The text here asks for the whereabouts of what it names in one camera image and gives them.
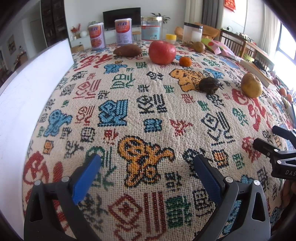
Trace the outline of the potted green plant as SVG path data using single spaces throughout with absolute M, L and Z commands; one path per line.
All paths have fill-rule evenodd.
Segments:
M 169 16 L 166 15 L 161 15 L 160 13 L 155 14 L 155 13 L 151 13 L 153 16 L 155 16 L 156 18 L 162 19 L 163 24 L 167 24 L 171 18 Z

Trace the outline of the red apple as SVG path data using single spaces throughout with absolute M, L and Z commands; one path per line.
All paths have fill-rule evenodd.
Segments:
M 166 41 L 155 40 L 151 42 L 148 54 L 153 63 L 168 65 L 175 59 L 176 48 Z

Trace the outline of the black television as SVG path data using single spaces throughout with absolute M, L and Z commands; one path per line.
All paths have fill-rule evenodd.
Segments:
M 103 12 L 104 27 L 108 30 L 115 29 L 115 20 L 131 18 L 132 27 L 141 24 L 141 8 L 124 8 Z

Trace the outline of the brown cardboard box on floor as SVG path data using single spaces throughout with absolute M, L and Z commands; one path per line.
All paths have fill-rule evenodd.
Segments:
M 83 51 L 84 50 L 84 46 L 83 45 L 77 45 L 71 48 L 71 53 L 76 53 L 79 51 Z

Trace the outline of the red flower vase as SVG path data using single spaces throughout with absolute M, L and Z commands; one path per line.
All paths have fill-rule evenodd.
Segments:
M 80 28 L 81 28 L 81 24 L 79 23 L 77 27 L 72 27 L 70 29 L 71 33 L 73 34 L 73 39 L 78 39 L 80 38 Z

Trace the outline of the brown sweet potato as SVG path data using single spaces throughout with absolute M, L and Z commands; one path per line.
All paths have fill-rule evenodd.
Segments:
M 142 50 L 138 45 L 127 44 L 116 48 L 113 53 L 114 55 L 123 57 L 135 57 L 139 56 L 142 53 Z

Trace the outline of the white tv cabinet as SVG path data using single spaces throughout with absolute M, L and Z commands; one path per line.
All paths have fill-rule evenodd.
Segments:
M 132 41 L 133 42 L 137 42 L 142 39 L 141 30 L 142 30 L 141 27 L 132 28 Z M 104 40 L 103 40 L 103 37 L 96 37 L 96 38 L 92 39 L 92 38 L 90 38 L 89 35 L 87 35 L 85 37 L 81 37 L 79 39 L 72 40 L 70 42 L 70 45 L 72 48 L 82 45 L 85 49 L 87 49 L 87 48 L 91 48 L 93 43 L 95 45 L 104 43 L 106 46 L 108 44 L 113 44 L 113 43 L 116 44 L 116 41 L 117 41 L 116 40 L 116 31 L 110 30 L 110 31 L 104 31 Z

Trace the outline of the small yellow-lid jar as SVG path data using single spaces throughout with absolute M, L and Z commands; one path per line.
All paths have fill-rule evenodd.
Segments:
M 170 44 L 175 44 L 177 40 L 177 36 L 174 34 L 166 34 L 165 36 L 165 41 L 170 43 Z

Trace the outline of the small orange tangerine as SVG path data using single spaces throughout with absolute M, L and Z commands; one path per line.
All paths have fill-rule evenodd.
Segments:
M 190 57 L 184 56 L 179 59 L 179 64 L 183 67 L 190 67 L 192 65 L 192 60 Z

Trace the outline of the clear glass jar gold lid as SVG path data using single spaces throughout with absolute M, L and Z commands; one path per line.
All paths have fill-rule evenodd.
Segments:
M 162 38 L 162 19 L 155 16 L 141 17 L 141 39 L 142 41 L 155 41 Z

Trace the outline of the yellow-brown pear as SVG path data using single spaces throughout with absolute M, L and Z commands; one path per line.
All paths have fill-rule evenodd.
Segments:
M 241 89 L 243 93 L 250 98 L 257 98 L 262 94 L 262 83 L 252 73 L 246 73 L 241 79 Z

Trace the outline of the brown kiwi fruit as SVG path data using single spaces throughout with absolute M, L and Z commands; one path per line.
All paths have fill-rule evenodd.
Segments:
M 202 42 L 194 42 L 193 49 L 197 53 L 203 53 L 205 51 L 205 45 Z

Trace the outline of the dark glass cabinet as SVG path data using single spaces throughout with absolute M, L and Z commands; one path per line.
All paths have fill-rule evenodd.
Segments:
M 41 0 L 40 11 L 47 47 L 69 39 L 63 0 Z

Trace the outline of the orange-label can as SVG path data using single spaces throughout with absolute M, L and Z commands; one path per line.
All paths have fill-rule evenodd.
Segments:
M 95 23 L 88 26 L 92 50 L 100 50 L 106 47 L 104 35 L 104 23 Z

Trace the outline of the patterned woven tablecloth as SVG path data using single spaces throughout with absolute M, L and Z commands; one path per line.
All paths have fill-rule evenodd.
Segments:
M 73 55 L 37 122 L 23 172 L 23 204 L 36 180 L 59 181 L 91 155 L 101 168 L 78 206 L 102 240 L 192 240 L 215 209 L 193 159 L 203 155 L 224 176 L 264 190 L 271 224 L 283 205 L 283 180 L 252 144 L 261 138 L 280 149 L 291 143 L 272 127 L 292 128 L 275 90 L 248 98 L 240 88 L 247 72 L 236 61 L 177 45 L 169 65 L 152 63 L 148 45 L 134 58 L 115 46 Z M 192 65 L 183 67 L 181 57 Z M 214 94 L 198 85 L 206 77 Z

